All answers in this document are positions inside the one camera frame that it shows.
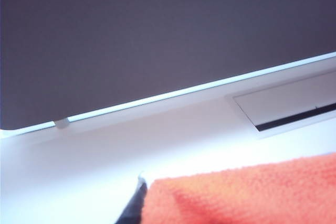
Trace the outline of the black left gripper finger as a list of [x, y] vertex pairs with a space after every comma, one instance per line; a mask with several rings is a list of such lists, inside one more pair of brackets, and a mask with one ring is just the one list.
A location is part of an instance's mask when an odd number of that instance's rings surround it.
[[140, 224], [144, 200], [148, 192], [148, 185], [142, 173], [138, 175], [136, 189], [131, 199], [123, 209], [116, 224]]

